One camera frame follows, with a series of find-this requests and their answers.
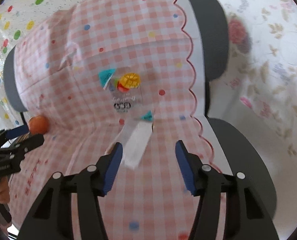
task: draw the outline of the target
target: blue dot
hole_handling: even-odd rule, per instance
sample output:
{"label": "blue dot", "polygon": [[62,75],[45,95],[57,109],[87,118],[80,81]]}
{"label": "blue dot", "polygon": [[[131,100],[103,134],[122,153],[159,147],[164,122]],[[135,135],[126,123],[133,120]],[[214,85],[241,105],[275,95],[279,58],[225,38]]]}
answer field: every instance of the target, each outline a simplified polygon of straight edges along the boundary
{"label": "blue dot", "polygon": [[129,229],[131,231],[138,231],[139,230],[139,223],[137,221],[133,221],[129,223]]}

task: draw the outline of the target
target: pink gingham cloth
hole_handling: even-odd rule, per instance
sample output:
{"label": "pink gingham cloth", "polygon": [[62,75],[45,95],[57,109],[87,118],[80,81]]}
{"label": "pink gingham cloth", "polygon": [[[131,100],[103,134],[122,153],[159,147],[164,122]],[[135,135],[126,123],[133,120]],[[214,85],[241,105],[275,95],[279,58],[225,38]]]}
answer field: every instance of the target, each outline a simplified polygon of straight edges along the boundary
{"label": "pink gingham cloth", "polygon": [[[120,166],[112,191],[99,198],[105,228],[110,240],[187,239],[199,198],[185,189],[176,141],[183,140],[204,163],[216,164],[212,144],[202,135],[205,120],[194,117],[191,88],[200,80],[189,57],[200,37],[183,31],[195,19],[177,2],[86,0],[56,12],[16,46],[20,97],[32,114],[46,116],[51,128],[10,181],[15,226],[54,172],[75,174],[95,164],[121,131],[121,120],[151,111],[154,131],[139,167]],[[111,68],[139,73],[142,105],[125,114],[114,109],[98,77]],[[76,196],[72,200],[74,237],[81,239]],[[225,197],[218,239],[224,212]]]}

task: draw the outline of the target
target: red dot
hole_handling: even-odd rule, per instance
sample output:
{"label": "red dot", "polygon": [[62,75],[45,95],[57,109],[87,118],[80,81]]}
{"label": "red dot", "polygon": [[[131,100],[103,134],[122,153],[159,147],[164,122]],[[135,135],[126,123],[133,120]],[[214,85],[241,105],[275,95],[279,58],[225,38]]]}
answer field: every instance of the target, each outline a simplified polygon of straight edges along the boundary
{"label": "red dot", "polygon": [[3,46],[6,47],[8,44],[8,39],[5,39],[5,41],[3,42]]}
{"label": "red dot", "polygon": [[179,240],[187,240],[189,238],[189,235],[186,232],[179,233]]}
{"label": "red dot", "polygon": [[165,90],[161,89],[161,90],[159,91],[159,95],[160,95],[160,96],[164,96],[164,95],[165,95]]}

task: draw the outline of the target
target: blue rubber fingertip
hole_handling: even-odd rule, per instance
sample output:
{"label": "blue rubber fingertip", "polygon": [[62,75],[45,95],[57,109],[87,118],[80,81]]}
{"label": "blue rubber fingertip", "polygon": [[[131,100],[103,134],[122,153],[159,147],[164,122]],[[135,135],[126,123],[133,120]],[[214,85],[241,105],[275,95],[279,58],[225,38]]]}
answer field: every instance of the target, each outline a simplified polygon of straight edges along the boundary
{"label": "blue rubber fingertip", "polygon": [[122,161],[122,156],[123,156],[123,146],[122,144],[118,143],[116,152],[111,160],[109,167],[107,168],[107,171],[104,177],[103,192],[105,195],[113,187],[118,168],[120,167],[120,163]]}
{"label": "blue rubber fingertip", "polygon": [[175,144],[175,155],[177,159],[177,163],[179,164],[182,177],[184,179],[184,184],[186,189],[191,192],[192,195],[196,193],[196,187],[194,184],[194,174],[193,171],[186,159],[186,156],[183,152],[180,142]]}

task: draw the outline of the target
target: round metal bolt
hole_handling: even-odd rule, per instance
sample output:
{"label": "round metal bolt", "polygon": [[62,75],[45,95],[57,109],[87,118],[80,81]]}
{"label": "round metal bolt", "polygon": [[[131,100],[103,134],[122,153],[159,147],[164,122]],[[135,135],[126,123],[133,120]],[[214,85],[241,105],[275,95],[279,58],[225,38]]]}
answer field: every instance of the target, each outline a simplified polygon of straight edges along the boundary
{"label": "round metal bolt", "polygon": [[56,172],[53,174],[53,179],[59,179],[62,176],[60,172]]}
{"label": "round metal bolt", "polygon": [[204,164],[204,165],[202,166],[202,170],[204,170],[204,171],[210,171],[211,169],[212,169],[212,168],[211,168],[210,165]]}
{"label": "round metal bolt", "polygon": [[97,169],[97,168],[96,168],[95,165],[90,165],[90,166],[87,167],[87,171],[88,171],[88,172],[96,171],[96,169]]}
{"label": "round metal bolt", "polygon": [[243,172],[238,172],[236,174],[236,176],[239,178],[239,179],[245,179],[245,174]]}

